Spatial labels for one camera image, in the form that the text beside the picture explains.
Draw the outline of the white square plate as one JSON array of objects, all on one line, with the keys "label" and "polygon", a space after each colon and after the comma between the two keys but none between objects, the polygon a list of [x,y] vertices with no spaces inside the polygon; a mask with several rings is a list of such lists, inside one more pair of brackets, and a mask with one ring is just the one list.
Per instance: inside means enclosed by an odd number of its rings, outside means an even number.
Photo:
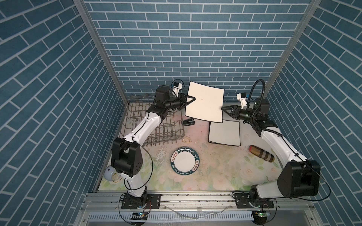
[{"label": "white square plate", "polygon": [[194,97],[195,100],[186,106],[185,116],[222,123],[224,89],[190,82],[188,96]]},{"label": "white square plate", "polygon": [[208,142],[228,146],[241,146],[239,121],[223,120],[222,123],[210,122]]}]

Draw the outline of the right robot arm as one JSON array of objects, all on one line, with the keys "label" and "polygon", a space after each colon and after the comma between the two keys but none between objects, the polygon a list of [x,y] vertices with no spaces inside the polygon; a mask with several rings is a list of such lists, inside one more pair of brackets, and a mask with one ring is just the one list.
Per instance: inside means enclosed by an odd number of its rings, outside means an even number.
[{"label": "right robot arm", "polygon": [[230,105],[221,108],[231,118],[249,124],[269,144],[283,166],[276,181],[251,187],[248,201],[254,208],[276,198],[315,196],[321,178],[319,163],[308,160],[285,139],[277,124],[269,118],[269,107],[266,99],[258,98],[253,107]]}]

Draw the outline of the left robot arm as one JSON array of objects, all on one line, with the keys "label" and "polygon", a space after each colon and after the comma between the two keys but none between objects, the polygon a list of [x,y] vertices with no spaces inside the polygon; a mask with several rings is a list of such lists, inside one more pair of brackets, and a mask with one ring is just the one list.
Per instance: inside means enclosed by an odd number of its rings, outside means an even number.
[{"label": "left robot arm", "polygon": [[117,137],[112,144],[111,167],[123,178],[127,193],[121,198],[128,209],[143,209],[151,206],[146,184],[139,174],[143,165],[143,144],[168,116],[171,110],[182,110],[196,100],[195,97],[173,91],[170,86],[156,89],[153,103],[147,109],[139,125],[123,138]]}]

